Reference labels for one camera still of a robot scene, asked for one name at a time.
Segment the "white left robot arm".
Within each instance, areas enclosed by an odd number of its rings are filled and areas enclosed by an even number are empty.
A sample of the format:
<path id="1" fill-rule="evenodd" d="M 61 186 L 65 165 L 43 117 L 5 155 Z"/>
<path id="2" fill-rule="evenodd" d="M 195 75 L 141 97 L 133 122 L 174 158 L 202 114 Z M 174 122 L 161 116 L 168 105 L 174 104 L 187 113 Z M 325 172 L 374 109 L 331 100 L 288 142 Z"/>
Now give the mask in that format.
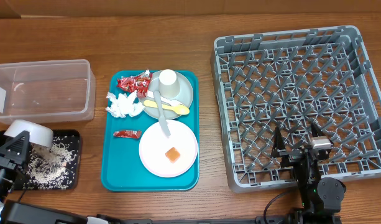
<path id="1" fill-rule="evenodd" d="M 0 203 L 1 223 L 19 223 L 14 216 L 18 203 L 6 201 L 17 180 L 27 179 L 30 133 L 22 131 L 0 146 Z"/>

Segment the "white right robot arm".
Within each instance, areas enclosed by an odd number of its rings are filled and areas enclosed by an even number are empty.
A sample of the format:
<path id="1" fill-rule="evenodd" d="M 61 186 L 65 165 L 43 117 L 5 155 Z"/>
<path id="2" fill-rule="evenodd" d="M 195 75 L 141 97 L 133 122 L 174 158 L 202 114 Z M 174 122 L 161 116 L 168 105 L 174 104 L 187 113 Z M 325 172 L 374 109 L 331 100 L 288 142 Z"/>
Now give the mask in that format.
<path id="1" fill-rule="evenodd" d="M 310 142 L 293 151 L 286 150 L 280 128 L 276 127 L 273 134 L 271 156 L 281 158 L 282 168 L 291 169 L 302 202 L 302 207 L 293 208 L 281 223 L 341 223 L 336 214 L 341 211 L 346 186 L 335 178 L 322 178 L 318 168 L 319 161 L 329 158 L 333 142 L 317 124 L 310 127 Z"/>

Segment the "white napkin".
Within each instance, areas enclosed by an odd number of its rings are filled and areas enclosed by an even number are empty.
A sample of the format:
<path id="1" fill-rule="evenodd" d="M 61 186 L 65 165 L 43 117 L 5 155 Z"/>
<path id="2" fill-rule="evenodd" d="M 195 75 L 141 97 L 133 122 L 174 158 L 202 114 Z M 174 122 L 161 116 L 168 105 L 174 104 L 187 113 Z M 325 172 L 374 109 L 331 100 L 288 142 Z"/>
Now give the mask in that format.
<path id="1" fill-rule="evenodd" d="M 140 115 L 145 108 L 142 102 L 135 102 L 137 90 L 129 95 L 120 93 L 118 97 L 108 92 L 106 98 L 110 101 L 111 105 L 106 107 L 105 110 L 114 118 L 135 117 Z"/>

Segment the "small red wrapper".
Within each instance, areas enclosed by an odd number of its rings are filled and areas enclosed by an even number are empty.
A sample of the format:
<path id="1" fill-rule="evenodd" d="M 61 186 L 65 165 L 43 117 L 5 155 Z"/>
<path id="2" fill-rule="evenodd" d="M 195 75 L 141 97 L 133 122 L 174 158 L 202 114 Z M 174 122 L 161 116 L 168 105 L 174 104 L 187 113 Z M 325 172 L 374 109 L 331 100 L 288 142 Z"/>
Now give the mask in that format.
<path id="1" fill-rule="evenodd" d="M 120 130 L 115 131 L 113 136 L 116 138 L 129 138 L 129 139 L 139 139 L 141 137 L 142 131 L 140 130 Z"/>

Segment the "grey bowl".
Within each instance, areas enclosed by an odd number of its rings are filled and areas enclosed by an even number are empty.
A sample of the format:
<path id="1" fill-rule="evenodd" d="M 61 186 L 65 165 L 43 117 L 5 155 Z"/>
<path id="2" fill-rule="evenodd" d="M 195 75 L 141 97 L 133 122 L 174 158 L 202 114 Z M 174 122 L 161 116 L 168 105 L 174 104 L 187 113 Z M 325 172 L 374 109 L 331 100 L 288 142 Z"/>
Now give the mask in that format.
<path id="1" fill-rule="evenodd" d="M 53 131 L 51 129 L 23 119 L 15 120 L 4 135 L 13 138 L 23 131 L 29 133 L 29 142 L 39 146 L 52 147 Z"/>

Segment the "large red snack wrapper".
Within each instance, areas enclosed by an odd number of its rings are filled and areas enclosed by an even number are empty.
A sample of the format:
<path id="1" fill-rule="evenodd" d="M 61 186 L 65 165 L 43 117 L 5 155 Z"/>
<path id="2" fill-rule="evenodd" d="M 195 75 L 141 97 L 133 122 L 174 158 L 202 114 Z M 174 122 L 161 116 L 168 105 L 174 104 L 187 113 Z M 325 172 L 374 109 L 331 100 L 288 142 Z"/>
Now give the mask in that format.
<path id="1" fill-rule="evenodd" d="M 117 87 L 123 91 L 133 93 L 136 92 L 138 98 L 145 98 L 149 89 L 153 73 L 147 69 L 145 72 L 129 77 L 121 77 L 117 79 Z"/>

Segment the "pink plate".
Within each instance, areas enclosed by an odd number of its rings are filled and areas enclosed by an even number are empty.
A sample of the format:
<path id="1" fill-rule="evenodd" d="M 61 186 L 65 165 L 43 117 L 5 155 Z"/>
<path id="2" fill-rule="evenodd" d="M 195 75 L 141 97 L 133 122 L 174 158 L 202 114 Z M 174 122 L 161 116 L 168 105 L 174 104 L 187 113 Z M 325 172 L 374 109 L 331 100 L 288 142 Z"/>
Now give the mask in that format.
<path id="1" fill-rule="evenodd" d="M 166 137 L 159 123 L 146 129 L 139 142 L 139 156 L 149 172 L 171 178 L 184 174 L 193 166 L 199 146 L 194 132 L 187 125 L 176 120 L 168 120 L 167 124 L 170 137 Z M 171 163 L 165 156 L 172 147 L 181 154 L 175 163 Z"/>

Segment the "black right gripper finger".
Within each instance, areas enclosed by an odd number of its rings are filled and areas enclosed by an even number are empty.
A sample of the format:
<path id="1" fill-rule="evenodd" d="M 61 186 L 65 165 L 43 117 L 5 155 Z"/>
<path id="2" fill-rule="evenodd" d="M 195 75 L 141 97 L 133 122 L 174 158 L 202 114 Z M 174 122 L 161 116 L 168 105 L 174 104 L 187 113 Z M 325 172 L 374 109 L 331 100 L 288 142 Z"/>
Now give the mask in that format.
<path id="1" fill-rule="evenodd" d="M 280 128 L 277 126 L 273 133 L 273 146 L 272 146 L 272 157 L 282 157 L 286 151 L 285 144 L 280 132 Z"/>
<path id="2" fill-rule="evenodd" d="M 319 126 L 316 123 L 311 123 L 311 133 L 313 138 L 325 138 L 326 135 L 322 132 Z"/>

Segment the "orange food cube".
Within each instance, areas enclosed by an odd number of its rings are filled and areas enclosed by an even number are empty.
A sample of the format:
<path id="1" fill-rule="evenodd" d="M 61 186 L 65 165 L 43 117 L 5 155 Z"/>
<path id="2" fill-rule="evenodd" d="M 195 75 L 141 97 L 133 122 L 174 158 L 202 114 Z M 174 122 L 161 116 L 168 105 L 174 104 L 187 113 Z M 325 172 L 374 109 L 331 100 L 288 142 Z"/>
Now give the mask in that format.
<path id="1" fill-rule="evenodd" d="M 181 154 L 175 147 L 172 147 L 165 153 L 165 156 L 171 163 L 175 163 L 180 158 Z"/>

